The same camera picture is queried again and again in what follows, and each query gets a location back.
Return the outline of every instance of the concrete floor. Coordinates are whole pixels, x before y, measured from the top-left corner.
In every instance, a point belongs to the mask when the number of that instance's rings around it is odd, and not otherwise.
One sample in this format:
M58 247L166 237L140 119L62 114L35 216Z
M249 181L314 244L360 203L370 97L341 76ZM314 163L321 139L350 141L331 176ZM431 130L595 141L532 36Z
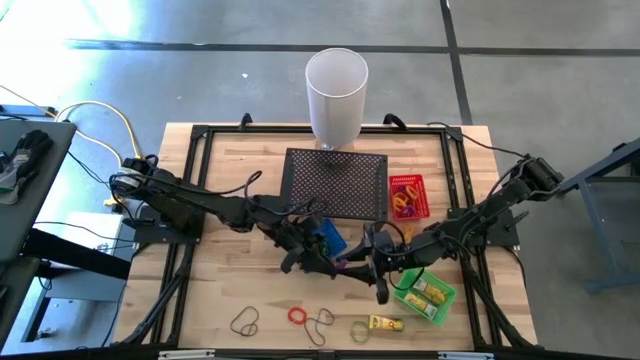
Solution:
M460 46L639 48L640 3L633 0L449 0ZM0 18L2 11L0 1ZM311 53L69 50L65 38L184 43L447 44L437 0L91 0L7 2L0 21L0 82L60 108L94 99L131 119L144 153L159 148L168 121L306 121L304 65ZM370 66L366 120L394 112L408 123L460 124L448 55L363 54ZM640 57L461 56L474 124L496 145L544 157L571 176L640 134ZM0 93L0 103L18 103ZM131 155L119 120L95 107L70 119ZM116 169L101 148L75 139L72 152L106 178ZM105 161L95 159L104 156ZM497 154L501 170L515 159ZM65 161L41 218L104 212L106 190L77 194L90 179ZM604 275L577 194L524 204L519 225L528 293L541 345L555 350L637 357L640 287L587 294L581 281ZM37 295L33 288L30 295ZM23 312L28 311L29 301ZM3 353L98 346L114 304L51 308L43 327L61 336ZM64 319L87 314L82 333ZM20 333L20 326L14 333Z

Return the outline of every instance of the black table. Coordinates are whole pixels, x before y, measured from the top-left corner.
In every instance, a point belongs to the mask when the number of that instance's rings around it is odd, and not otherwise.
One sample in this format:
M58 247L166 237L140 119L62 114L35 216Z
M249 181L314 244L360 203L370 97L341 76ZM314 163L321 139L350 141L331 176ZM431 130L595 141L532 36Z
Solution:
M38 165L38 175L13 205L0 205L0 349L11 331L29 285L42 266L42 259L75 266L107 276L126 279L130 263L119 257L32 229L49 189L64 161L76 126L71 123L0 121L0 151L13 151L22 135L32 130L49 134L53 145ZM44 315L46 307L36 311Z

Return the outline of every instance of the yellow cable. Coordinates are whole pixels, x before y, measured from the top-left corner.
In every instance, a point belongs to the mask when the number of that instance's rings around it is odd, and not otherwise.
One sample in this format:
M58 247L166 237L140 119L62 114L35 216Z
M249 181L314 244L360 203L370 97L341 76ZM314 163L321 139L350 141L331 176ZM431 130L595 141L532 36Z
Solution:
M16 93L15 91L13 91L13 90L11 90L11 89L8 89L7 87L5 87L5 86L3 86L3 85L0 85L0 87L1 87L1 88L3 88L3 89L5 89L6 91L8 91L8 92L12 93L13 95L15 95L15 96L19 97L20 99L22 99L22 100L24 100L24 101L26 101L26 102L30 103L31 105L33 105L33 106L37 107L39 110L41 110L41 111L42 111L42 112L44 112L45 114L47 114L47 115L49 115L49 116L53 117L53 118L55 119L55 121L56 121L56 122L58 122L58 121L62 121L62 120L61 120L61 115L62 115L65 111L67 111L67 110L69 110L69 109L71 109L71 108L73 108L73 107L79 106L79 105L84 105L84 104L94 104L94 105L100 105L100 106L106 107L107 109L109 109L109 110L111 110L111 111L115 112L115 113L116 113L116 114L117 114L117 115L122 119L122 121L124 122L125 126L127 127L127 130L129 131L129 138L131 139L131 146L133 147L133 153L134 153L135 157L137 157L137 158L140 158L140 157L141 157L141 155L140 155L140 150L139 150L139 148L138 148L138 144L136 143L135 138L133 137L133 130L131 129L131 124L129 124L129 120L128 120L128 119L127 119L127 117L126 117L126 116L124 116L124 114L122 114L118 109L114 108L113 106L111 106L111 105L109 105L109 104L106 104L106 103L103 103L103 102L99 102L99 101L81 101L81 102L77 102L77 103L75 103L75 104L71 104L71 105L69 105L69 106L65 107L65 108L64 108L64 109L62 109L60 112L58 112L58 115L55 115L55 114L53 114L53 113L51 113L51 112L47 111L45 108L42 108L42 107L38 106L38 104L36 104L35 102L33 102L33 101L31 101L31 100L29 100L29 99L25 98L24 96L22 96L22 95L20 95L20 94ZM115 151L111 146L109 146L109 145L105 144L104 142L102 142L102 141L100 141L100 140L97 140L97 139L94 139L94 138L90 137L89 135L87 135L87 134L83 133L83 132L82 132L82 131L80 131L79 129L77 129L77 130L76 130L76 132L77 132L77 133L78 133L78 135L80 135L82 138L84 138L84 139L86 139L86 140L88 140L88 141L91 141L92 143L98 144L98 145L100 145L100 146L104 147L105 149L109 150L109 151L110 151L110 152L111 152L111 153L116 157L116 160L118 161L118 166L120 166L120 165L122 164L122 158L120 157L120 155L118 155L118 152L117 152L117 151Z

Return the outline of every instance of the red rubber band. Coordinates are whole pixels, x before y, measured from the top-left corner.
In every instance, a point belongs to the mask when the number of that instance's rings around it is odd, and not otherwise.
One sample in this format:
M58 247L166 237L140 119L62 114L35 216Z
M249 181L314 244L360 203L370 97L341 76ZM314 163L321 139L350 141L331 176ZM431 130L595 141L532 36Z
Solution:
M301 320L296 320L293 318L293 313L295 312L299 312L302 314L302 319ZM291 309L289 309L289 313L287 314L287 317L289 318L289 321L291 321L292 323L296 324L296 325L302 325L305 322L307 322L307 312L304 311L303 308L301 307L297 307L294 306Z

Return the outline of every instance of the black glove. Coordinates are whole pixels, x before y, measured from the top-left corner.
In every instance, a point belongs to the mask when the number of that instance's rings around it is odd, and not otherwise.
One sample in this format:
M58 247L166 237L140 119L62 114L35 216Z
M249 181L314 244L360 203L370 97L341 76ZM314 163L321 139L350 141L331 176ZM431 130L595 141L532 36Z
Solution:
M15 204L25 185L36 175L38 160L47 153L53 141L40 130L20 138L13 152L0 156L0 204Z

